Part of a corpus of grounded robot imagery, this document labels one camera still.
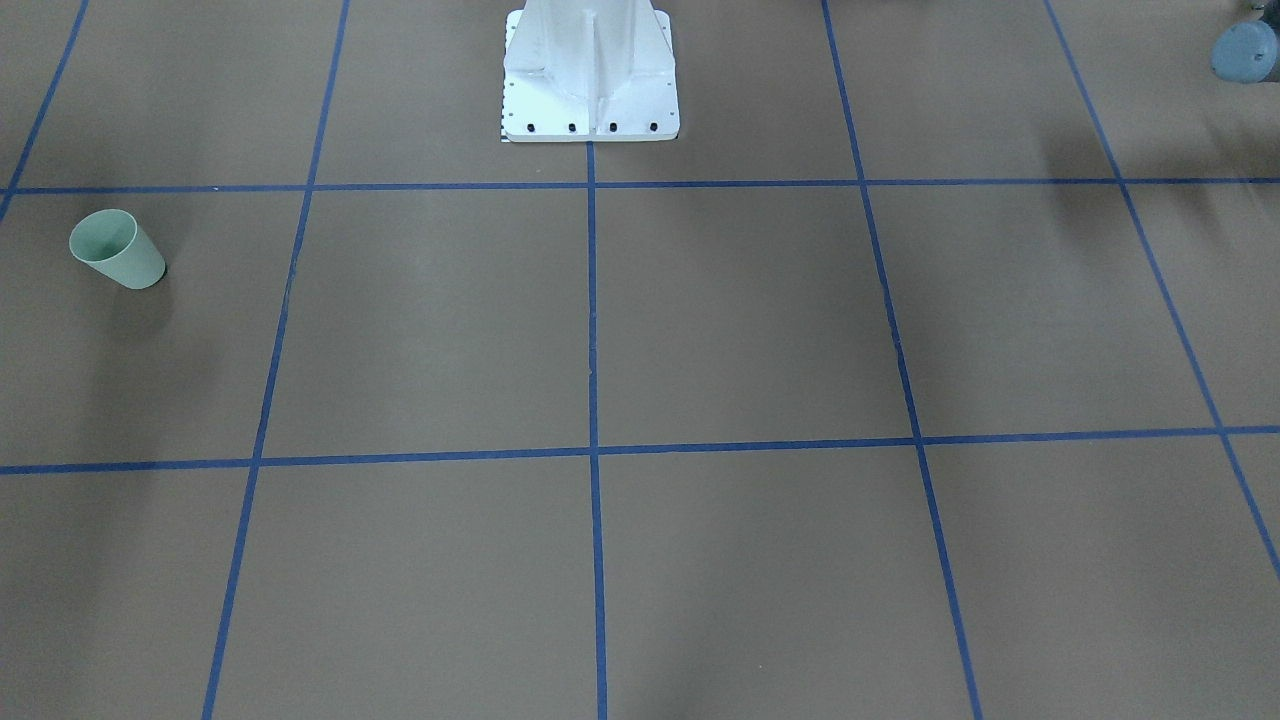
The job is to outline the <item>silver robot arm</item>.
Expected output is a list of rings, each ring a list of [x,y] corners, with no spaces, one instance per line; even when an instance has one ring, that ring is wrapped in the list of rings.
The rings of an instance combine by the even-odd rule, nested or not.
[[[1256,4],[1260,15],[1226,28],[1215,41],[1210,68],[1236,85],[1279,82],[1279,1]]]

